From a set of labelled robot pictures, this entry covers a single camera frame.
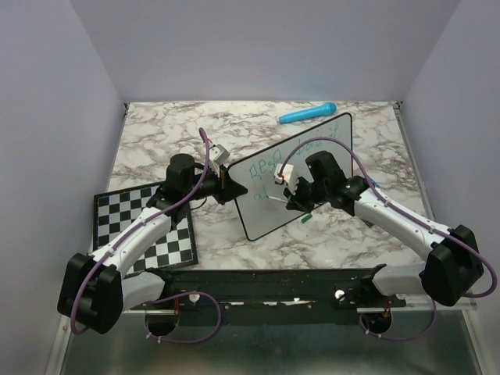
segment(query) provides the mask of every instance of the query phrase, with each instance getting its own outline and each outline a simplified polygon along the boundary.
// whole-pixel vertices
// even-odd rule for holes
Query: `screw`
[[[195,304],[200,299],[200,295],[189,295],[189,300]]]
[[[337,291],[335,291],[335,299],[337,299],[338,301],[344,301],[345,299],[345,293],[344,291],[338,289]]]

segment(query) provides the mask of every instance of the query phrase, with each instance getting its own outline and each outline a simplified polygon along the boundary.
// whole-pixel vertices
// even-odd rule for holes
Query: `white connector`
[[[294,166],[287,164],[284,166],[283,174],[280,175],[280,170],[283,164],[278,164],[274,170],[274,183],[278,185],[285,185],[286,188],[295,195],[297,189],[298,174]]]
[[[220,166],[226,162],[229,155],[229,151],[222,145],[215,145],[210,148],[209,167],[218,177],[220,177]]]

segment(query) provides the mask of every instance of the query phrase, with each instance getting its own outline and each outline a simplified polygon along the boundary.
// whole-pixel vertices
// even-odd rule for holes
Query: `black bracket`
[[[479,252],[469,228],[460,225],[451,230],[450,235]],[[423,289],[436,302],[453,306],[483,276],[483,263],[447,238],[433,247],[420,273]]]
[[[71,316],[71,309],[81,283],[95,261],[83,254],[74,255],[66,266],[57,311]],[[100,266],[85,287],[77,310],[77,322],[105,334],[116,323],[123,310],[120,272],[114,266]]]
[[[170,159],[166,168],[165,182],[158,186],[155,194],[148,200],[147,207],[166,209],[189,194],[198,183],[202,174],[195,175],[195,168],[202,169],[203,165],[196,162],[195,158],[188,154],[176,154]],[[248,189],[232,181],[225,166],[220,166],[220,176],[211,169],[208,170],[202,185],[193,195],[192,199],[203,199],[214,197],[220,204],[232,201],[240,195],[248,193]],[[181,207],[168,212],[175,227],[182,221],[190,210],[186,202]]]
[[[387,297],[383,296],[373,285],[375,274],[385,266],[385,264],[380,264],[372,268],[347,290],[337,289],[335,291],[334,306],[338,309],[353,309],[361,306],[373,307],[385,300]]]

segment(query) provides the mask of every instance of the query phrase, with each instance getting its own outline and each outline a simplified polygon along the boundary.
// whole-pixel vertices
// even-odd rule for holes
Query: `white enclosure wall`
[[[498,0],[462,0],[402,111],[436,217],[472,228],[498,272],[499,20]],[[476,291],[489,284],[483,277]],[[479,300],[479,311],[500,370],[499,295]]]
[[[459,0],[72,0],[124,100],[401,100]]]
[[[123,104],[67,0],[3,2],[0,51],[0,373],[40,374]]]

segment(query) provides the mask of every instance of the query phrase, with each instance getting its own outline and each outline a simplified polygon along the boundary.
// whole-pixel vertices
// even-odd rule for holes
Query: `checkerboard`
[[[94,250],[107,245],[139,217],[160,183],[148,184],[94,197]],[[147,268],[176,269],[198,264],[191,212],[160,238],[130,268],[127,275]]]

